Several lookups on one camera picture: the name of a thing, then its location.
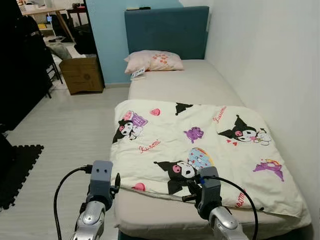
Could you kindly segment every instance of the teal headboard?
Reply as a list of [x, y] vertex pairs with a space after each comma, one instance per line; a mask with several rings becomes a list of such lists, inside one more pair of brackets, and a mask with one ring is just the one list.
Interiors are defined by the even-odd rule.
[[204, 59], [208, 14], [208, 6], [125, 11], [129, 53], [160, 50]]

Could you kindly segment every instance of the pillowcase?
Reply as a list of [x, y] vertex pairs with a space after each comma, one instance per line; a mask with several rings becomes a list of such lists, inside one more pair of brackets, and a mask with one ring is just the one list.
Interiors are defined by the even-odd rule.
[[171, 71], [184, 69], [179, 55], [168, 51], [135, 51], [124, 60], [128, 63], [124, 71], [126, 74], [132, 74], [143, 67], [146, 71]]

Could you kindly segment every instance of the purple cartoon print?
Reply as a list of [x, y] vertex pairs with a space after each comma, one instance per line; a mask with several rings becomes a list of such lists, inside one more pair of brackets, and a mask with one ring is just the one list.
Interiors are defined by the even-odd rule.
[[197, 139], [201, 139], [204, 135], [204, 131], [201, 131], [200, 127], [197, 126], [193, 126], [190, 130], [183, 132], [191, 140], [191, 143], [194, 143]]
[[284, 182], [284, 174], [281, 171], [282, 165], [271, 159], [266, 159], [265, 162], [261, 162], [260, 164], [257, 164], [253, 172], [263, 171], [263, 170], [270, 170], [273, 171], [282, 182]]

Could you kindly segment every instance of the mattress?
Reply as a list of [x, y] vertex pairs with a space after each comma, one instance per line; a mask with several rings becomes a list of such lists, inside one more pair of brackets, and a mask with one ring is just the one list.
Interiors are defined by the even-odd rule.
[[219, 72], [206, 60], [183, 60], [182, 71], [150, 71], [132, 81], [129, 99], [184, 104], [243, 106]]
[[[132, 81], [129, 99], [159, 100], [185, 104], [243, 106], [240, 98], [205, 60], [184, 60], [183, 71], [146, 72]], [[254, 215], [247, 209], [230, 209], [248, 237], [254, 230]], [[212, 239], [208, 221], [191, 203], [153, 198], [121, 189], [115, 198], [116, 227], [123, 233], [150, 240]], [[308, 221], [284, 215], [258, 213], [259, 239], [282, 235]]]

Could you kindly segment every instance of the blanket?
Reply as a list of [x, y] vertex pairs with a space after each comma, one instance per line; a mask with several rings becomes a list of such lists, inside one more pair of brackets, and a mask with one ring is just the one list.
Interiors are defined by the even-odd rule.
[[[257, 210], [297, 218], [308, 212], [270, 130], [249, 108], [127, 100], [115, 108], [114, 124], [112, 179], [120, 173], [122, 188], [181, 201], [190, 194], [187, 180], [215, 166]], [[227, 183], [220, 195], [224, 206], [251, 208]]]

